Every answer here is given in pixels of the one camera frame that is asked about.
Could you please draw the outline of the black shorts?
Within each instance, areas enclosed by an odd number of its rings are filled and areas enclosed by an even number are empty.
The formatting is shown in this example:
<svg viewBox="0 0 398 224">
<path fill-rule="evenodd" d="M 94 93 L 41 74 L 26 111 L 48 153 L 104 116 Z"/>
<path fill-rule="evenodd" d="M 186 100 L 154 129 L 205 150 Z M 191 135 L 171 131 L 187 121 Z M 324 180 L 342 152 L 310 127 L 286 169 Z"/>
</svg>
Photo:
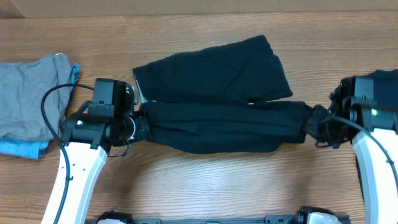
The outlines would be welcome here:
<svg viewBox="0 0 398 224">
<path fill-rule="evenodd" d="M 175 54 L 133 69 L 149 141 L 193 153 L 272 152 L 301 144 L 310 107 L 291 101 L 263 35 Z"/>
</svg>

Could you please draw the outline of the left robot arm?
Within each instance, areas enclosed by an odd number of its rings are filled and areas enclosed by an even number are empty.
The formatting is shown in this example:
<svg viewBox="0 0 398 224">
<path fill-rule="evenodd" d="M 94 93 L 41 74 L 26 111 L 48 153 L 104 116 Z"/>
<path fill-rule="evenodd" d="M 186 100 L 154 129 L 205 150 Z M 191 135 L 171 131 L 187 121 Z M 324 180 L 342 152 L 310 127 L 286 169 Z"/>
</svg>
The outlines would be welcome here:
<svg viewBox="0 0 398 224">
<path fill-rule="evenodd" d="M 130 147 L 150 136 L 145 114 L 135 111 L 137 91 L 119 80 L 97 78 L 93 98 L 50 132 L 60 163 L 42 223 L 84 223 L 98 176 L 112 147 Z"/>
</svg>

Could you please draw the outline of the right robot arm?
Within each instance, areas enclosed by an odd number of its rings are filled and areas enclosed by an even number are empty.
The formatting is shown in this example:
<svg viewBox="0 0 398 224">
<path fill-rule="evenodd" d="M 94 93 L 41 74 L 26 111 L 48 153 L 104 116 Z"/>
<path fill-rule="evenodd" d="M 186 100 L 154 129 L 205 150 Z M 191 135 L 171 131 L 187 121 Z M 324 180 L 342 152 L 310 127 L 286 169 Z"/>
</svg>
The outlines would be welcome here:
<svg viewBox="0 0 398 224">
<path fill-rule="evenodd" d="M 303 121 L 316 147 L 350 142 L 357 160 L 366 223 L 397 223 L 397 72 L 344 78 Z"/>
</svg>

